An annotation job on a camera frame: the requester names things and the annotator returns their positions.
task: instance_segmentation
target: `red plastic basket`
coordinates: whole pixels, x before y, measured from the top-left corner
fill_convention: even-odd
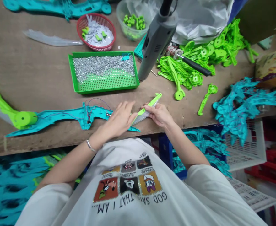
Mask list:
[[[99,24],[103,25],[103,26],[106,26],[108,29],[110,29],[110,31],[113,33],[113,36],[114,36],[114,40],[107,46],[103,46],[103,47],[97,47],[97,46],[92,46],[90,45],[89,43],[87,43],[82,37],[81,37],[81,34],[82,34],[82,29],[84,29],[85,27],[88,27],[88,19],[87,19],[87,15],[89,16],[92,16],[92,19],[97,21]],[[77,25],[76,25],[76,29],[77,29],[77,33],[78,33],[78,36],[80,37],[80,39],[85,43],[87,44],[88,47],[90,47],[92,50],[94,51],[98,51],[98,52],[103,52],[103,51],[109,51],[112,49],[113,47],[113,44],[116,40],[116,29],[113,25],[113,23],[108,19],[106,18],[105,16],[103,15],[100,15],[98,13],[88,13],[88,14],[85,14],[83,16],[81,16],[78,21],[77,21]]]

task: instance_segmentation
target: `table surface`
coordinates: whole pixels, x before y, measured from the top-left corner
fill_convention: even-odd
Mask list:
[[[107,16],[115,25],[117,38],[112,51],[134,51],[138,42],[132,42],[123,36],[116,17],[116,6],[112,5],[112,13]],[[7,10],[0,1],[0,94],[15,110],[41,112],[44,110],[66,110],[82,106],[82,102],[93,97],[99,97],[115,109],[121,101],[135,100],[133,111],[146,101],[150,101],[155,93],[162,93],[160,103],[165,104],[175,122],[181,128],[192,128],[215,124],[216,112],[212,103],[220,100],[229,92],[229,85],[245,76],[251,77],[254,65],[248,60],[246,51],[237,55],[237,66],[223,68],[217,65],[216,76],[204,77],[203,85],[187,90],[181,101],[174,100],[176,85],[174,82],[150,73],[147,80],[134,90],[123,90],[108,93],[80,95],[74,92],[71,80],[68,54],[72,52],[90,51],[86,45],[54,47],[31,40],[22,33],[27,29],[42,31],[48,36],[58,36],[65,39],[79,40],[76,32],[77,20],[30,14],[25,11],[19,13]],[[263,51],[254,46],[262,56],[276,50],[276,37],[272,48]],[[209,97],[203,110],[198,116],[197,111],[203,100],[208,85],[213,83],[219,91]],[[272,108],[267,115],[276,114]],[[38,133],[27,136],[6,138],[5,135],[16,129],[0,118],[0,155],[15,154],[28,151],[44,150],[62,146],[76,145],[97,129],[104,120],[97,119],[89,130],[82,130],[77,121],[60,121]],[[151,119],[146,119],[135,125],[141,130],[126,132],[122,137],[132,137],[153,133],[160,133],[162,129]]]

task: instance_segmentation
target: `crate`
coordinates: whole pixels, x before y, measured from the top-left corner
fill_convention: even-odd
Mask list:
[[[234,145],[231,145],[230,135],[225,135],[227,150],[230,152],[230,156],[227,156],[230,172],[259,165],[267,161],[262,120],[247,120],[247,128],[248,136],[243,147],[240,146],[238,139]]]
[[[227,177],[230,184],[242,197],[242,199],[257,213],[276,205],[276,199],[236,180]]]
[[[135,76],[131,76],[126,72],[116,71],[114,76],[90,76],[83,83],[78,82],[74,69],[73,58],[80,57],[115,57],[128,53],[133,56]],[[138,72],[136,61],[133,52],[73,52],[73,55],[68,54],[72,82],[74,92],[79,94],[99,93],[106,91],[134,89],[139,86]]]

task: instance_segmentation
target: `clear plastic bag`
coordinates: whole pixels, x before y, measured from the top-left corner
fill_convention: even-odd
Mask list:
[[[57,36],[46,36],[40,31],[34,31],[29,29],[27,31],[23,31],[24,35],[33,40],[51,45],[51,46],[79,46],[83,45],[82,41],[62,39]]]
[[[163,0],[137,0],[129,11],[153,19],[162,2]],[[233,3],[234,0],[178,0],[176,12],[179,22],[172,41],[186,44],[187,40],[192,40],[195,44],[202,44],[213,40],[227,26]]]

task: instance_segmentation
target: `right hand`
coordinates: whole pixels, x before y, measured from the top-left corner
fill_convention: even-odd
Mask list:
[[[163,104],[157,103],[155,107],[151,107],[145,103],[141,108],[145,108],[150,113],[149,117],[160,127],[167,128],[174,123],[172,116]]]

